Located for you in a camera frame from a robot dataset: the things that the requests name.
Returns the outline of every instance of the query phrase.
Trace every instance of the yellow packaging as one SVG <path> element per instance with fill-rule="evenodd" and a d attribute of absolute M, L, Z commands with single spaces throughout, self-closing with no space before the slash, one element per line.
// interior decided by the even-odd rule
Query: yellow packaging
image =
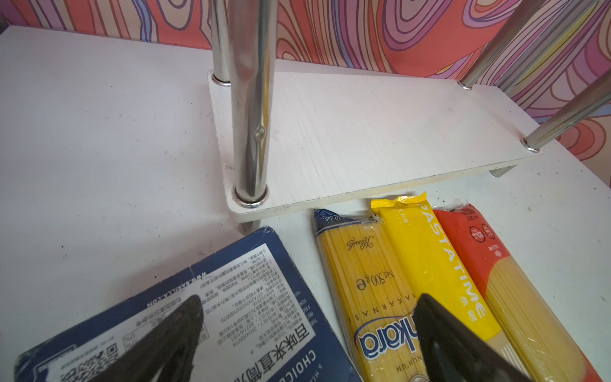
<path fill-rule="evenodd" d="M 428 382 L 416 298 L 380 224 L 316 210 L 316 240 L 348 351 L 366 382 Z"/>
<path fill-rule="evenodd" d="M 371 201 L 371 209 L 384 224 L 416 297 L 422 293 L 431 295 L 479 338 L 527 374 L 456 255 L 426 201 L 426 193 L 400 196 L 395 200 L 375 199 Z"/>

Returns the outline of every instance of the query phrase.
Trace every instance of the qr code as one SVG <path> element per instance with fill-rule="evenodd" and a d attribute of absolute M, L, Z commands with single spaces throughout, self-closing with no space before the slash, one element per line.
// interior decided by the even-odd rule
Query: qr code
<path fill-rule="evenodd" d="M 114 343 L 106 348 L 96 352 L 86 361 L 81 362 L 77 366 L 68 370 L 67 373 L 60 376 L 60 382 L 86 382 L 95 377 L 110 364 L 119 358 L 117 344 Z"/>

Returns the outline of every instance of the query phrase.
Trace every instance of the black object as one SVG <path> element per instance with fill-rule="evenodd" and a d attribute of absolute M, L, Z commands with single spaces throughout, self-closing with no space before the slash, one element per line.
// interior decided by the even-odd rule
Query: black object
<path fill-rule="evenodd" d="M 531 382 L 431 295 L 420 296 L 414 323 L 431 382 Z"/>
<path fill-rule="evenodd" d="M 142 340 L 92 382 L 188 382 L 202 330 L 202 302 L 189 297 Z"/>

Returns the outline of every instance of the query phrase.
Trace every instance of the plastic wrapper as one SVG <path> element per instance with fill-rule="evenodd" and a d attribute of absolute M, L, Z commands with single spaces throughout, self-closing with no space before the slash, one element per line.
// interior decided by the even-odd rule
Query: plastic wrapper
<path fill-rule="evenodd" d="M 532 378 L 601 381 L 481 213 L 467 205 L 435 214 Z"/>
<path fill-rule="evenodd" d="M 426 193 L 375 199 L 371 209 L 397 253 L 417 298 L 428 293 L 475 335 L 528 375 L 439 225 Z"/>
<path fill-rule="evenodd" d="M 427 382 L 416 298 L 380 224 L 315 210 L 316 240 L 348 351 L 365 381 Z"/>

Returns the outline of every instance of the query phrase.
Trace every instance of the barilla box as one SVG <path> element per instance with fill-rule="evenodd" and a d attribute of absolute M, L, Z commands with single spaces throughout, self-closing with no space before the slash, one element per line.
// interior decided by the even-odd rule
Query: barilla box
<path fill-rule="evenodd" d="M 361 381 L 269 227 L 23 353 L 15 381 L 85 382 L 192 295 L 204 316 L 191 381 Z"/>

